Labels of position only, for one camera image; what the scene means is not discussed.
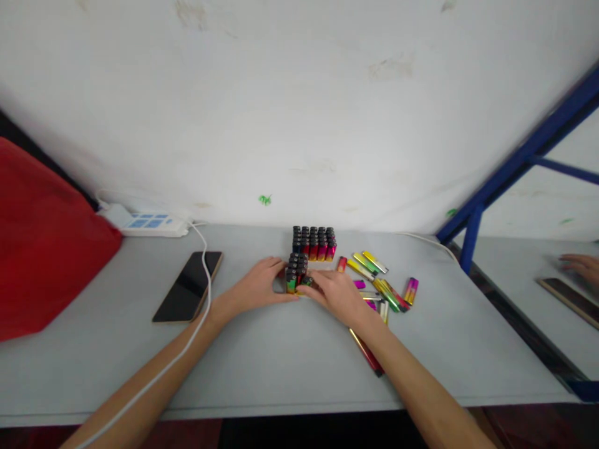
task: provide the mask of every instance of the table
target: table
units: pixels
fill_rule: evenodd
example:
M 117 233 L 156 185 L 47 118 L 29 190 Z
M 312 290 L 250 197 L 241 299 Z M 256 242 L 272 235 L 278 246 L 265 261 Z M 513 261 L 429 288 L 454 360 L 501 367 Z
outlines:
M 287 257 L 291 228 L 202 227 L 224 258 L 226 291 L 260 258 Z M 463 406 L 576 402 L 448 255 L 388 233 L 337 231 L 337 256 L 367 249 L 397 289 L 420 280 L 414 308 L 389 327 Z M 151 318 L 190 253 L 179 239 L 125 238 L 79 297 L 42 332 L 0 343 L 0 426 L 83 422 L 183 325 Z M 220 334 L 164 419 L 401 408 L 346 327 L 305 297 L 248 312 Z
M 560 270 L 565 253 L 599 256 L 595 243 L 479 237 L 474 263 L 516 309 L 590 380 L 599 380 L 599 331 L 535 282 L 559 278 L 597 302 L 578 276 Z

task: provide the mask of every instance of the hand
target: hand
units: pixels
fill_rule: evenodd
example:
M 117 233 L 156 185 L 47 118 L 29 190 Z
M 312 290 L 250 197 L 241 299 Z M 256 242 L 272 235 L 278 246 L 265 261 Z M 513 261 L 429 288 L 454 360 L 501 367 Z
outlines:
M 599 287 L 599 259 L 581 254 L 564 254 L 560 260 L 570 262 L 564 269 L 572 269 L 595 287 Z
M 308 275 L 322 291 L 308 286 L 298 286 L 298 291 L 314 299 L 346 326 L 357 328 L 369 314 L 375 314 L 347 273 L 310 271 Z
M 273 281 L 287 265 L 280 258 L 267 257 L 255 264 L 229 291 L 216 299 L 210 312 L 216 320 L 226 324 L 237 315 L 279 302 L 297 301 L 296 295 L 275 293 Z

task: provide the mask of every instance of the smartphone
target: smartphone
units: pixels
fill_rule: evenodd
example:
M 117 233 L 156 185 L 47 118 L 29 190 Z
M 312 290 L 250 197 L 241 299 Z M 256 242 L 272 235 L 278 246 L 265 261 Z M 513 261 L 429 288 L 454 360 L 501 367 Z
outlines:
M 557 278 L 538 279 L 537 282 L 587 323 L 599 330 L 599 307 L 594 303 Z
M 223 253 L 206 252 L 206 265 L 210 279 L 214 280 Z M 190 322 L 198 316 L 208 294 L 208 278 L 202 264 L 202 252 L 193 253 L 183 271 L 162 301 L 152 322 Z

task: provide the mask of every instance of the red bag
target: red bag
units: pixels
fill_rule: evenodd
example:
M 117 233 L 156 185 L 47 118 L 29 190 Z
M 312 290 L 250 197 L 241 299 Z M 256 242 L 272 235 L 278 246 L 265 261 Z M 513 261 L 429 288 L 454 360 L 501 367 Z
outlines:
M 66 181 L 0 138 L 0 341 L 45 328 L 121 240 Z

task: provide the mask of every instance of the blue metal bar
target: blue metal bar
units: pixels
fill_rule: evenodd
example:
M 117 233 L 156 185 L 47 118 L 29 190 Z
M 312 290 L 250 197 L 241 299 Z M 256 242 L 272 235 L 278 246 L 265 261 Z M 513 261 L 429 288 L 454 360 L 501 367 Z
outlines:
M 599 382 L 596 380 L 567 382 L 574 394 L 583 402 L 599 402 Z
M 480 219 L 485 208 L 482 204 L 476 206 L 476 209 L 468 218 L 468 227 L 464 236 L 464 245 L 462 246 L 462 254 L 460 255 L 460 267 L 466 275 L 470 274 L 472 267 L 472 257 L 474 256 L 474 247 L 476 246 L 476 238 L 479 235 Z
M 483 205 L 488 208 L 533 166 L 531 156 L 544 156 L 599 107 L 599 65 L 537 127 L 526 142 L 504 162 L 468 202 L 437 233 L 449 243 L 465 228 L 470 215 Z
M 541 156 L 533 156 L 529 161 L 533 164 L 559 171 L 564 175 L 574 176 L 575 178 L 581 179 L 583 181 L 588 181 L 590 183 L 599 185 L 599 174 L 593 173 L 592 171 L 582 170 L 581 168 L 562 164 L 561 162 L 552 161 L 551 159 L 545 159 Z

